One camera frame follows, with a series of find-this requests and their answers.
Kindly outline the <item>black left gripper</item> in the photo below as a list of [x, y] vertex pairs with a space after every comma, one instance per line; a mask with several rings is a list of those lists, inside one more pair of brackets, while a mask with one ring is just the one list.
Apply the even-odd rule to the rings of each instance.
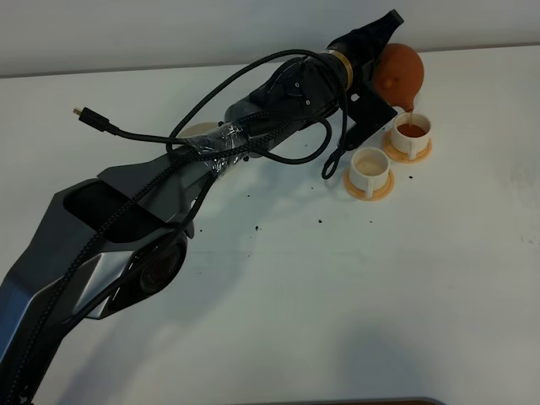
[[327, 52], [340, 59], [345, 66], [347, 89], [357, 83], [371, 83], [374, 80], [380, 54], [403, 23], [397, 10], [392, 10], [376, 21], [338, 37], [327, 46]]

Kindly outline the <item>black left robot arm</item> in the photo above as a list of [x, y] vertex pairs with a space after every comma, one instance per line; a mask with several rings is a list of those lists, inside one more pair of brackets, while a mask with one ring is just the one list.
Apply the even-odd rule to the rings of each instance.
[[126, 132], [88, 108], [78, 119], [99, 132], [161, 143], [157, 159], [108, 168], [58, 192], [29, 246], [1, 285], [1, 401], [32, 401], [62, 340], [85, 318], [101, 319], [163, 290], [185, 261], [193, 221], [215, 181], [237, 162], [264, 157], [302, 165], [273, 150], [341, 111], [330, 178], [344, 153], [394, 116], [375, 90], [375, 70], [403, 20], [391, 11], [334, 40], [325, 51], [277, 53], [281, 66], [231, 105], [224, 120], [184, 138]]

